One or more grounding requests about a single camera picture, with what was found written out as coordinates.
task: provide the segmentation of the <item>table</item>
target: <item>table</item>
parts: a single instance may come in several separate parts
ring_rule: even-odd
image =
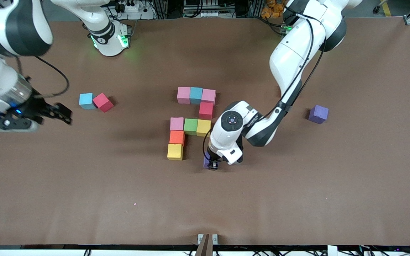
[[[176,89],[216,89],[215,116],[237,100],[267,112],[280,96],[269,27],[140,21],[131,48],[104,57],[80,23],[52,23],[44,58],[71,88],[49,102],[71,108],[73,126],[0,133],[0,244],[189,244],[199,233],[222,244],[410,244],[410,26],[347,23],[273,141],[245,143],[244,164],[217,172],[202,169],[201,137],[187,138],[184,161],[166,159],[169,118],[198,116]],[[22,63],[41,93],[62,88],[46,65]],[[85,92],[117,105],[83,110]],[[330,109],[322,125],[306,119],[315,104]]]

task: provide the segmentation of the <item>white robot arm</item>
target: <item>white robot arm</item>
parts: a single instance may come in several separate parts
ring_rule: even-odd
[[[110,21],[100,7],[110,0],[52,0],[55,5],[75,14],[83,21],[101,54],[115,56],[129,47],[131,29],[119,21]]]
[[[45,54],[53,36],[40,0],[14,0],[0,9],[0,131],[35,131],[43,118],[70,124],[72,112],[62,104],[49,105],[26,78],[6,65],[3,57]]]
[[[208,144],[209,168],[217,169],[223,159],[228,164],[242,162],[241,137],[256,147],[270,143],[281,120],[301,92],[301,74],[319,49],[328,52],[342,42],[346,23],[341,11],[362,0],[289,0],[284,16],[292,27],[270,57],[270,70],[278,82],[282,97],[269,117],[248,103],[233,102],[213,127]]]

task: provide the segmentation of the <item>green block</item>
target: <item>green block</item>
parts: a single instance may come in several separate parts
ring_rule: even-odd
[[[184,119],[184,134],[197,135],[197,119]]]

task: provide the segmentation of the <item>foam block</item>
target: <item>foam block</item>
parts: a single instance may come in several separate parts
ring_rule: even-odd
[[[89,94],[80,94],[78,98],[78,105],[83,109],[96,109],[97,107],[93,103],[94,95],[90,92]]]
[[[112,107],[114,107],[113,103],[105,96],[104,93],[99,94],[93,99],[94,104],[102,110],[102,112],[109,111]]]
[[[205,151],[205,155],[206,155],[206,157],[204,156],[204,168],[205,168],[205,169],[208,169],[208,164],[210,163],[210,162],[208,161],[208,159],[210,159],[210,154],[208,154],[208,150]]]
[[[182,131],[184,125],[184,118],[170,118],[170,130]]]
[[[325,122],[325,120],[327,120],[327,116],[328,116],[328,108],[315,105],[309,112],[308,120],[311,122],[321,124]]]
[[[180,104],[191,104],[189,101],[189,95],[191,93],[191,87],[178,87],[177,100]]]
[[[197,134],[197,119],[185,118],[184,119],[184,134],[196,135]]]
[[[170,144],[181,144],[184,147],[184,131],[170,131]]]
[[[205,137],[205,135],[211,129],[211,121],[210,120],[197,120],[197,136]]]
[[[210,102],[215,105],[216,101],[216,91],[212,89],[203,89],[202,90],[202,102]]]
[[[181,144],[169,144],[167,158],[176,161],[183,160],[183,146]]]
[[[213,104],[211,102],[200,103],[199,118],[206,120],[213,119]]]
[[[202,101],[202,91],[200,87],[191,87],[191,93],[189,94],[189,101],[191,104],[200,104]]]

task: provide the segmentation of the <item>circular button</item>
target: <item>circular button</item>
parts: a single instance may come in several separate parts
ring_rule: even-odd
[[[236,111],[227,111],[221,118],[221,125],[226,131],[236,131],[243,125],[243,118]]]

